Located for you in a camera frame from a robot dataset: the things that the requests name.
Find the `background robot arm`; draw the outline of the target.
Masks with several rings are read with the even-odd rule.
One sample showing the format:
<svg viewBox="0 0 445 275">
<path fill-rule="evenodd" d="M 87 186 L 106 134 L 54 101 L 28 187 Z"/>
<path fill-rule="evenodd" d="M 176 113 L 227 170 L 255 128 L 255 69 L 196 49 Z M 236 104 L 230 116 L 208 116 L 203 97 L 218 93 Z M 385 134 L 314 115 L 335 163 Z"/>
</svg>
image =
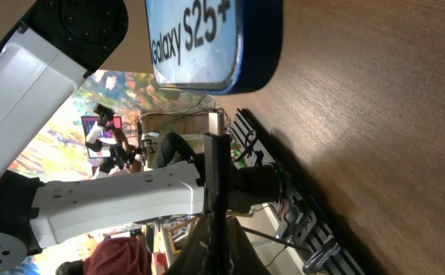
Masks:
<svg viewBox="0 0 445 275">
<path fill-rule="evenodd" d="M 128 142 L 121 128 L 115 127 L 115 112 L 99 103 L 95 105 L 93 112 L 98 118 L 86 135 L 85 145 L 93 152 L 102 153 L 93 179 L 108 177 L 115 168 L 117 170 L 113 176 L 140 172 L 142 165 L 135 159 L 136 147 Z M 99 135 L 107 131 L 112 133 L 115 143 L 100 140 Z"/>
</svg>

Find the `blue Galaxy smartphone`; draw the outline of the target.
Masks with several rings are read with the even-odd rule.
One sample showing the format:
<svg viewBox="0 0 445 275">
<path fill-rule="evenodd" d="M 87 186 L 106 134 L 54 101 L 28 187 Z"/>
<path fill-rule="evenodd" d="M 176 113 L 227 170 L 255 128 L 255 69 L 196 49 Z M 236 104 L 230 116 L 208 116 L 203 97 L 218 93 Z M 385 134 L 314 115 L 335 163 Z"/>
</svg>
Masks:
<svg viewBox="0 0 445 275">
<path fill-rule="evenodd" d="M 230 95 L 263 88 L 277 69 L 282 0 L 146 0 L 161 89 Z"/>
</svg>

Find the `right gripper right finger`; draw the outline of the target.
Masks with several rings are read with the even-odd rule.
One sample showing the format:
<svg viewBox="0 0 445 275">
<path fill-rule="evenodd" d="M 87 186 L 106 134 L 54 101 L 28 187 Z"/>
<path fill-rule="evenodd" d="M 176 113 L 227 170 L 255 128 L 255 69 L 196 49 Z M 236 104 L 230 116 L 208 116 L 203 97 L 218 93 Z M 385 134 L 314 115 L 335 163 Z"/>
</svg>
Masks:
<svg viewBox="0 0 445 275">
<path fill-rule="evenodd" d="M 222 274 L 270 275 L 235 217 L 226 219 L 226 256 Z"/>
</svg>

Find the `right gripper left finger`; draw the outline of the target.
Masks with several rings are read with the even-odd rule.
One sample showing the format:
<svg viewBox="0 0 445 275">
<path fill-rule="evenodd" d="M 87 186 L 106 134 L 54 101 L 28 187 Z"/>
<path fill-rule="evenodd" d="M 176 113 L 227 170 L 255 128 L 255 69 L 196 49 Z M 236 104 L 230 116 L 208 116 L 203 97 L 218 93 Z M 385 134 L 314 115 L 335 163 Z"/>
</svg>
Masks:
<svg viewBox="0 0 445 275">
<path fill-rule="evenodd" d="M 197 222 L 187 243 L 165 275 L 217 274 L 217 229 L 211 215 Z"/>
</svg>

